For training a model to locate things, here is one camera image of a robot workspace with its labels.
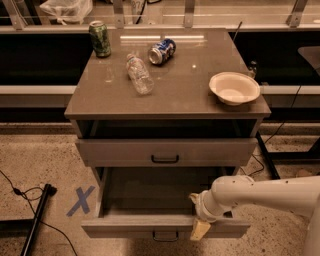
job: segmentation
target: closed drawer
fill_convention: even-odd
[[[86,166],[241,166],[257,141],[245,139],[86,139],[76,145]]]

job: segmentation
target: floor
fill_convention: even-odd
[[[260,129],[263,139],[269,138],[279,125],[263,124]],[[274,151],[308,150],[319,135],[319,124],[284,124],[267,147]],[[63,231],[77,255],[301,255],[308,220],[292,213],[253,205],[236,209],[238,218],[251,223],[240,239],[181,240],[174,243],[159,243],[151,239],[90,239],[81,228],[81,221],[92,218],[98,185],[91,169],[84,166],[75,140],[75,133],[68,123],[0,124],[0,170],[21,191],[46,183],[57,188],[57,193],[49,199],[43,221]],[[259,148],[256,148],[254,155],[264,162]],[[301,169],[315,175],[320,171],[320,164],[277,165],[277,168],[282,178],[288,178],[295,177]],[[261,165],[252,157],[238,175],[251,174],[259,169]],[[270,174],[265,167],[252,177],[256,181],[268,180]],[[2,175],[0,184],[0,219],[32,218],[27,201],[13,193]],[[80,208],[68,216],[78,199],[76,189],[82,188],[85,192],[91,186],[94,190],[87,197],[89,212],[84,213]],[[38,196],[37,190],[28,193],[29,198]],[[33,207],[37,206],[37,202],[32,201]],[[1,255],[20,255],[24,241],[24,236],[1,234]],[[61,233],[41,224],[32,255],[68,256],[74,253]]]

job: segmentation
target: cabinet top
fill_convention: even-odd
[[[263,118],[270,114],[262,96],[227,106],[210,91],[213,75],[248,72],[224,29],[109,30],[108,36],[111,55],[97,58],[92,53],[65,112],[69,119]],[[148,50],[164,38],[175,41],[175,54],[162,66],[152,65]],[[135,91],[126,70],[129,53],[149,69],[155,83],[150,95]]]

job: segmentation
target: drawer front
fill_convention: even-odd
[[[91,238],[146,238],[156,241],[190,239],[192,216],[113,216],[82,222]],[[250,227],[249,222],[226,218],[211,224],[204,238],[240,238]]]
[[[243,166],[257,144],[246,139],[88,139],[77,148],[86,166]]]

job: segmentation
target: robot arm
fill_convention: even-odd
[[[305,251],[311,248],[320,255],[320,245],[315,241],[315,237],[320,239],[319,176],[260,182],[249,176],[223,176],[213,182],[210,190],[191,194],[190,198],[197,213],[192,240],[200,240],[210,229],[210,223],[222,218],[225,212],[239,205],[255,204],[308,217]]]

